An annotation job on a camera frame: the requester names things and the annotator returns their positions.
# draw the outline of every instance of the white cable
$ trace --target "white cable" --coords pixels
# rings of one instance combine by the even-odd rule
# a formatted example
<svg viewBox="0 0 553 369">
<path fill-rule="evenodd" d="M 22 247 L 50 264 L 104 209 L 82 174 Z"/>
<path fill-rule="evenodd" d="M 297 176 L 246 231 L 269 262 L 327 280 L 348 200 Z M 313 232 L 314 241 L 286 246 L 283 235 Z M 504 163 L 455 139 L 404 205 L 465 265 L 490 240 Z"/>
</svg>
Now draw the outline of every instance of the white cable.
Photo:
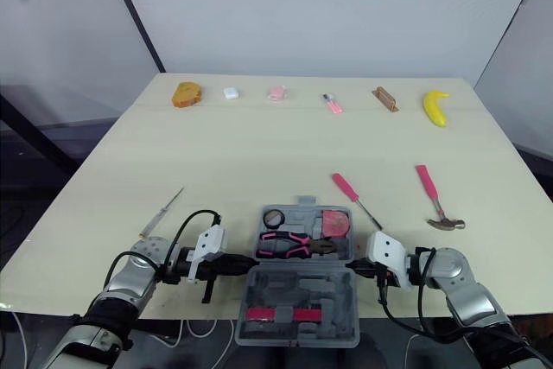
<svg viewBox="0 0 553 369">
<path fill-rule="evenodd" d="M 23 369 L 27 369 L 27 341 L 25 341 L 25 333 L 23 332 L 23 327 L 19 321 L 19 317 L 15 312 L 11 312 L 16 319 L 17 326 L 19 327 L 19 333 L 21 333 L 21 342 L 23 343 Z"/>
<path fill-rule="evenodd" d="M 226 344 L 226 347 L 225 347 L 225 350 L 223 350 L 223 353 L 219 356 L 217 361 L 213 363 L 213 366 L 211 366 L 211 369 L 215 369 L 215 367 L 217 367 L 219 362 L 225 357 L 226 352 L 228 352 L 228 349 L 232 344 L 232 339 L 234 339 L 234 323 L 232 322 L 232 320 L 229 320 L 228 322 L 231 323 L 231 338 L 228 340 L 228 343 Z"/>
<path fill-rule="evenodd" d="M 207 330 L 206 333 L 204 334 L 197 334 L 195 331 L 192 330 L 192 328 L 190 327 L 190 320 L 187 320 L 187 329 L 188 329 L 188 332 L 190 332 L 190 334 L 192 335 L 192 337 L 195 337 L 196 339 L 205 339 L 207 336 L 209 336 L 209 334 L 213 333 L 213 330 L 215 330 L 215 326 L 217 326 L 217 321 L 214 320 L 213 321 L 213 325 L 212 327 Z"/>
<path fill-rule="evenodd" d="M 407 340 L 407 344 L 405 345 L 405 356 L 404 356 L 404 369 L 407 369 L 407 354 L 409 353 L 409 346 L 411 344 L 411 341 L 418 337 L 419 334 L 413 334 L 409 340 Z"/>
<path fill-rule="evenodd" d="M 184 320 L 181 320 L 181 326 L 179 328 L 179 335 L 177 336 L 177 338 L 175 340 L 175 343 L 169 343 L 169 342 L 165 341 L 164 339 L 162 339 L 162 338 L 160 338 L 160 337 L 158 337 L 154 334 L 151 334 L 149 337 L 151 337 L 154 340 L 159 341 L 162 345 L 164 345 L 165 347 L 168 347 L 169 349 L 174 349 L 175 347 L 179 346 L 179 343 L 181 343 L 183 325 L 184 325 Z"/>
</svg>

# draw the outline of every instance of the pliers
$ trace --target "pliers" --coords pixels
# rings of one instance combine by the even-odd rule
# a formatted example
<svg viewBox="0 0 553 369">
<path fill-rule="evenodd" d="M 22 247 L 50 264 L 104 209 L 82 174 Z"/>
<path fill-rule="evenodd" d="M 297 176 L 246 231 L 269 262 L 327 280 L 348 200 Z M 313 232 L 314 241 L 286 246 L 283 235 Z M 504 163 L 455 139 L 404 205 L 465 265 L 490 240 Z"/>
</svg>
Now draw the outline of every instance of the pliers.
<svg viewBox="0 0 553 369">
<path fill-rule="evenodd" d="M 296 242 L 299 245 L 292 246 L 284 252 L 273 252 L 266 250 L 257 250 L 259 258 L 311 258 L 313 254 L 329 254 L 336 252 L 336 245 L 328 239 L 311 239 L 307 233 L 292 233 L 285 231 L 269 231 L 259 235 L 262 241 L 270 241 L 272 239 L 286 239 Z"/>
</svg>

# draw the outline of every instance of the tool case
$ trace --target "tool case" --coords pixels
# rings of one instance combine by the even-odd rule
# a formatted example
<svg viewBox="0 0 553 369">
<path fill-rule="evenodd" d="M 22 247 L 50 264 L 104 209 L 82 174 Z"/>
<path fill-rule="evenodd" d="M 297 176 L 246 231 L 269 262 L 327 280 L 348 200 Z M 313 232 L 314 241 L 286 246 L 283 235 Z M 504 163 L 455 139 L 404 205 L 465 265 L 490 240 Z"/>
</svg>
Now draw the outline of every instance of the tool case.
<svg viewBox="0 0 553 369">
<path fill-rule="evenodd" d="M 336 252 L 311 258 L 261 258 L 258 251 L 287 251 L 294 244 L 281 239 L 262 240 L 267 229 L 263 216 L 284 213 L 278 231 L 307 233 L 322 238 L 323 211 L 347 215 L 349 231 L 331 238 Z M 300 197 L 298 205 L 264 207 L 254 243 L 259 265 L 247 275 L 238 315 L 235 341 L 242 346 L 356 347 L 359 317 L 355 275 L 346 263 L 353 260 L 352 214 L 346 207 L 317 206 L 315 197 Z"/>
</svg>

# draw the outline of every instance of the screwdriver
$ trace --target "screwdriver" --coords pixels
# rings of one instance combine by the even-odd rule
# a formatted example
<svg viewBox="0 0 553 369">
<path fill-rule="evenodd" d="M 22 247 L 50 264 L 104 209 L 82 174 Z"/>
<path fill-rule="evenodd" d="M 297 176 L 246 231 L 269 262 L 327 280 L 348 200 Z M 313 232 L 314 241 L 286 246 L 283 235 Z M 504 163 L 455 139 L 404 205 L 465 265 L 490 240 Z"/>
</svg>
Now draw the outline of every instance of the screwdriver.
<svg viewBox="0 0 553 369">
<path fill-rule="evenodd" d="M 156 216 L 154 216 L 154 218 L 152 218 L 152 220 L 148 223 L 148 225 L 146 227 L 144 227 L 144 229 L 142 229 L 142 232 L 140 232 L 139 234 L 139 237 L 142 238 L 142 239 L 145 239 L 149 236 L 149 233 L 152 232 L 152 229 L 154 229 L 157 224 L 159 224 L 159 221 L 162 220 L 163 216 L 165 215 L 165 213 L 167 213 L 169 207 L 171 206 L 171 204 L 175 201 L 175 199 L 177 198 L 177 196 L 179 194 L 181 194 L 182 192 L 182 189 L 184 189 L 184 187 L 181 188 L 181 190 L 179 190 L 175 196 L 173 196 L 173 199 L 171 199 L 169 201 L 169 203 L 167 205 L 165 205 L 165 207 L 162 207 L 159 212 L 156 214 Z"/>
<path fill-rule="evenodd" d="M 367 215 L 369 215 L 369 218 L 371 218 L 372 223 L 378 228 L 378 230 L 382 231 L 382 226 L 378 223 L 378 221 L 374 218 L 374 216 L 371 215 L 371 213 L 367 210 L 367 208 L 360 202 L 359 195 L 355 193 L 355 191 L 352 188 L 352 185 L 347 183 L 346 179 L 344 179 L 340 173 L 334 173 L 332 175 L 332 180 L 334 181 L 334 183 L 336 183 L 336 185 L 338 185 L 338 188 L 340 188 L 340 190 L 344 192 L 352 202 L 357 202 L 359 207 L 363 209 Z"/>
</svg>

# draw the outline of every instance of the yellow banana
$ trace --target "yellow banana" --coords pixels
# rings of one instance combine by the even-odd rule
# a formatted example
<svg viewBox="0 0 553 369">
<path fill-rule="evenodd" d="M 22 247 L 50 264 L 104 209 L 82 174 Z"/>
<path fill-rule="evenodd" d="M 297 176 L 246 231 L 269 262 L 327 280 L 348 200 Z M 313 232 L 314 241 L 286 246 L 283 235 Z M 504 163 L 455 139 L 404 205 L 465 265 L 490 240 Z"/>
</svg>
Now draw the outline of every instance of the yellow banana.
<svg viewBox="0 0 553 369">
<path fill-rule="evenodd" d="M 449 97 L 449 94 L 446 92 L 432 90 L 424 96 L 423 107 L 426 111 L 426 114 L 429 116 L 432 123 L 440 127 L 446 126 L 446 115 L 438 107 L 438 99 Z"/>
</svg>

